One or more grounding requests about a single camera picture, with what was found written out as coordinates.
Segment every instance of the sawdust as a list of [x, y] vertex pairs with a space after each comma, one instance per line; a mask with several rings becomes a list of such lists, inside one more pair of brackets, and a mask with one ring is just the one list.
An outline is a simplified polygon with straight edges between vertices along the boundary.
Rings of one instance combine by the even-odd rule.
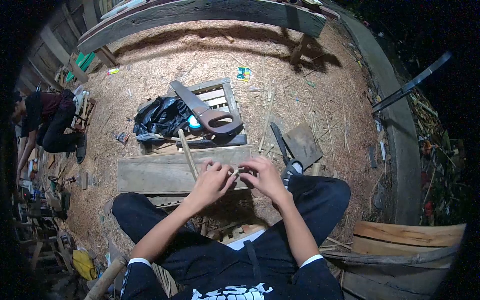
[[[224, 33], [232, 36], [235, 42], [225, 39]], [[107, 75], [107, 67], [95, 58], [87, 70], [89, 81], [84, 84], [98, 105], [88, 132], [87, 155], [80, 166], [70, 157], [65, 171], [66, 177], [87, 171], [92, 179], [86, 191], [75, 184], [71, 188], [72, 200], [66, 226], [77, 244], [92, 249], [102, 258], [108, 252], [110, 236], [119, 250], [125, 253], [131, 250], [133, 243], [120, 230], [113, 216], [104, 214], [103, 206], [118, 194], [117, 159], [139, 155], [140, 147], [134, 135], [125, 145], [115, 140], [113, 135], [131, 132], [133, 122], [126, 118], [133, 119], [138, 105], [165, 94], [170, 81], [182, 77], [198, 62], [182, 77], [182, 83], [189, 86], [230, 77], [245, 130], [254, 149], [261, 139], [268, 105], [266, 93], [249, 92], [248, 88], [265, 88], [269, 80], [276, 81], [271, 120], [282, 132], [307, 122], [323, 150], [324, 170], [337, 174], [351, 187], [353, 200], [332, 235], [340, 242], [349, 242], [355, 222], [369, 217], [369, 188], [383, 169], [371, 169], [369, 164], [368, 147], [377, 144], [377, 132], [367, 96], [365, 74], [368, 71], [354, 60], [348, 46], [352, 41], [345, 29], [331, 19], [316, 43], [308, 47], [300, 64], [291, 66], [289, 56], [300, 35], [292, 30], [249, 22], [188, 22], [145, 30], [110, 44], [109, 48], [117, 55], [120, 64], [117, 74]], [[253, 78], [250, 82], [235, 79], [240, 66], [238, 62], [251, 68]], [[306, 78], [295, 81], [311, 70], [314, 71]], [[286, 96], [282, 83], [286, 86]], [[345, 136], [350, 153], [345, 145]], [[268, 130], [264, 148], [272, 145], [276, 142]], [[268, 157], [279, 169], [282, 168], [281, 156], [270, 152]], [[205, 214], [217, 211], [210, 215], [209, 229], [248, 218], [249, 214], [255, 214], [269, 225], [280, 220], [280, 215], [266, 197], [246, 196], [242, 201], [237, 198], [222, 201], [205, 211]], [[229, 210], [219, 209], [224, 202], [238, 202], [238, 205]]]

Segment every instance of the blue object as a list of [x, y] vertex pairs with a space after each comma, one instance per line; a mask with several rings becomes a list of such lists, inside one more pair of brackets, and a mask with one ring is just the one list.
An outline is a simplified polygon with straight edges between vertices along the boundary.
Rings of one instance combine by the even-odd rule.
[[197, 129], [201, 127], [201, 124], [197, 121], [195, 116], [189, 116], [187, 121], [188, 121], [188, 124], [190, 125], [190, 128]]

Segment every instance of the hand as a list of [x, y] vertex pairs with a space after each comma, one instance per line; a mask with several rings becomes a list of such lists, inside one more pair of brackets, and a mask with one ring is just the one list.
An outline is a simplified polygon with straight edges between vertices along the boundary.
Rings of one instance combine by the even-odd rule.
[[188, 208], [193, 216], [205, 206], [218, 200], [237, 179], [237, 176], [230, 177], [229, 171], [233, 172], [233, 168], [229, 165], [213, 163], [212, 159], [204, 161], [193, 191], [183, 199], [180, 206]]
[[284, 201], [293, 201], [292, 194], [285, 188], [272, 162], [265, 156], [253, 157], [239, 164], [239, 168], [248, 168], [258, 172], [258, 177], [250, 173], [240, 173], [240, 178], [250, 182], [262, 194], [270, 197], [272, 201], [280, 205]]

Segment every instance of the black sandal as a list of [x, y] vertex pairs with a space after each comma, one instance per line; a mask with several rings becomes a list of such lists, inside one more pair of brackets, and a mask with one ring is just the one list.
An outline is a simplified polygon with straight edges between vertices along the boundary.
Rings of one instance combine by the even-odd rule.
[[83, 163], [87, 154], [87, 134], [84, 133], [77, 144], [77, 164]]
[[[294, 164], [294, 163], [297, 163], [297, 164], [300, 165], [300, 168], [301, 168], [301, 170], [302, 170], [301, 173], [299, 173], [299, 172], [295, 169], [295, 167], [293, 167], [293, 164]], [[285, 170], [283, 170], [283, 172], [282, 172], [283, 185], [284, 185], [285, 187], [287, 187], [287, 189], [288, 189], [288, 182], [290, 181], [290, 177], [291, 177], [292, 175], [297, 175], [297, 176], [298, 176], [298, 175], [302, 175], [302, 173], [303, 173], [303, 165], [301, 164], [301, 162], [298, 161], [298, 160], [295, 160], [295, 159], [291, 159], [291, 160], [288, 162], [287, 166], [285, 167]]]

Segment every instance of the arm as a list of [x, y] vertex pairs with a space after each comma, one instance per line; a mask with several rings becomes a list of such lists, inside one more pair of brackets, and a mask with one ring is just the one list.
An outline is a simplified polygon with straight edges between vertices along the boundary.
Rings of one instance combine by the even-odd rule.
[[27, 163], [27, 160], [32, 153], [33, 148], [35, 148], [35, 142], [36, 142], [36, 130], [29, 132], [28, 134], [28, 142], [26, 143], [25, 149], [22, 153], [22, 157], [18, 161], [18, 166], [17, 166], [17, 185], [18, 182], [20, 181], [20, 173], [22, 172], [22, 169], [25, 167], [25, 164]]
[[207, 160], [202, 165], [200, 176], [193, 191], [165, 219], [153, 227], [133, 248], [130, 258], [145, 258], [150, 263], [165, 250], [177, 231], [205, 206], [225, 195], [236, 176], [230, 177], [231, 166], [213, 164]]
[[284, 187], [280, 174], [270, 160], [259, 156], [241, 163], [239, 167], [247, 167], [258, 172], [258, 177], [250, 173], [240, 173], [240, 177], [249, 181], [277, 205], [285, 224], [290, 250], [298, 266], [302, 266], [314, 255], [320, 254], [312, 233], [293, 202], [292, 194]]

